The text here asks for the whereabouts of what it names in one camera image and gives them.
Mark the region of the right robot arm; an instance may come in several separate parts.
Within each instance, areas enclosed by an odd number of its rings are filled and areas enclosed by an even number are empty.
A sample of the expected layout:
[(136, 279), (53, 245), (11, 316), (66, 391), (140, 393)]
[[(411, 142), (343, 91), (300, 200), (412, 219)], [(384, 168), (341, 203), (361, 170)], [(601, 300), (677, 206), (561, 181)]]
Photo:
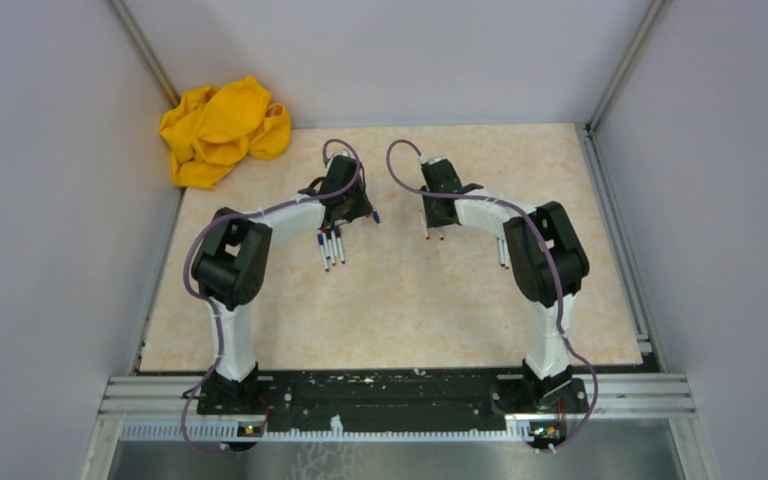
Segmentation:
[(501, 240), (514, 281), (530, 302), (531, 344), (524, 358), (523, 398), (536, 412), (550, 411), (571, 382), (568, 329), (575, 298), (590, 265), (565, 208), (551, 201), (532, 207), (464, 184), (450, 160), (419, 160), (420, 188), (429, 225), (481, 229)]

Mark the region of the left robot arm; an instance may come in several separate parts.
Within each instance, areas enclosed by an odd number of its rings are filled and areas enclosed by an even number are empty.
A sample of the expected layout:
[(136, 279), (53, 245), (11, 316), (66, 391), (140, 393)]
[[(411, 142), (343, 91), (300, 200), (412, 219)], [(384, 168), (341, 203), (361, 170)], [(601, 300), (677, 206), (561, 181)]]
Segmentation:
[(214, 356), (209, 379), (237, 414), (260, 399), (251, 328), (251, 304), (260, 293), (272, 247), (299, 235), (317, 240), (323, 267), (341, 262), (336, 227), (373, 214), (361, 162), (345, 152), (331, 156), (326, 173), (290, 200), (255, 212), (224, 207), (199, 234), (187, 256), (189, 292), (211, 316)]

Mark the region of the red capped white marker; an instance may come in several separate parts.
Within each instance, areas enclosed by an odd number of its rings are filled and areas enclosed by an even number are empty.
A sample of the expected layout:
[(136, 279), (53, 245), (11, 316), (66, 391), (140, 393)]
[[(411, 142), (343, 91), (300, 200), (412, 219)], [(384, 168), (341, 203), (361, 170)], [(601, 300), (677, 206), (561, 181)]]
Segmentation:
[(331, 266), (336, 265), (336, 258), (335, 254), (333, 253), (333, 247), (331, 243), (331, 239), (329, 238), (328, 231), (326, 229), (321, 230), (321, 237), (323, 240), (323, 246), (325, 251), (326, 259), (328, 260), (329, 264)]

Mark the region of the blue capped white marker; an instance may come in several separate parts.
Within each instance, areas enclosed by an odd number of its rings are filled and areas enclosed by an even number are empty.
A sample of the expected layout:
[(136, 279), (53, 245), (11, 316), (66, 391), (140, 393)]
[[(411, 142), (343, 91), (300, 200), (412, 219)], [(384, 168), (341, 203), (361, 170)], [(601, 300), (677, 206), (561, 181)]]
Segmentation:
[(320, 254), (323, 262), (324, 271), (329, 272), (330, 271), (330, 255), (326, 247), (325, 236), (323, 235), (322, 232), (317, 233), (317, 241), (318, 241), (318, 246), (319, 246), (319, 250), (320, 250)]

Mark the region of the yellow crumpled cloth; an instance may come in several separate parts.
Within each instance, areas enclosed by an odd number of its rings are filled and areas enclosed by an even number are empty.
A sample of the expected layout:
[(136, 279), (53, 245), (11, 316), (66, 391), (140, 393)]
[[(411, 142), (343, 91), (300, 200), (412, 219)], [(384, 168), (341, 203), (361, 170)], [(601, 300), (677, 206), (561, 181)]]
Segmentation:
[(245, 158), (272, 160), (288, 148), (292, 117), (253, 76), (185, 91), (161, 118), (175, 186), (210, 190)]

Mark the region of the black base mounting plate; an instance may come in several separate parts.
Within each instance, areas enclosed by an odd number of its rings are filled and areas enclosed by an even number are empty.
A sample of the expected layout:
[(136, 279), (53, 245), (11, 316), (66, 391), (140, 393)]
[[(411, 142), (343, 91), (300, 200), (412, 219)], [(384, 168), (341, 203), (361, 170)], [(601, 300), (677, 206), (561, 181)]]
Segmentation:
[(201, 415), (263, 415), (270, 432), (490, 432), (508, 414), (560, 420), (588, 409), (582, 380), (544, 392), (511, 368), (258, 370), (234, 383), (211, 378), (195, 392)]

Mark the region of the aluminium frame rail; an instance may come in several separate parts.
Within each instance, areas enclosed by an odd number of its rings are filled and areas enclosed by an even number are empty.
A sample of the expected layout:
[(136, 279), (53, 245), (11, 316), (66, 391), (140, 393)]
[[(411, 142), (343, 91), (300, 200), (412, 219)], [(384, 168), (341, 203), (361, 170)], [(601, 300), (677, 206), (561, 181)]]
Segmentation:
[[(108, 382), (100, 415), (172, 415), (180, 413), (192, 378), (183, 376), (115, 377)], [(452, 406), (470, 411), (498, 402), (502, 410), (526, 413), (536, 408), (527, 397), (522, 375), (478, 370), (427, 372), (278, 372), (258, 380), (254, 403), (242, 406), (200, 389), (191, 410), (209, 414), (244, 415), (256, 409), (315, 406), (373, 405)], [(689, 385), (679, 374), (577, 375), (556, 391), (568, 412), (579, 415), (591, 408), (596, 415), (617, 418), (655, 418), (694, 415)]]

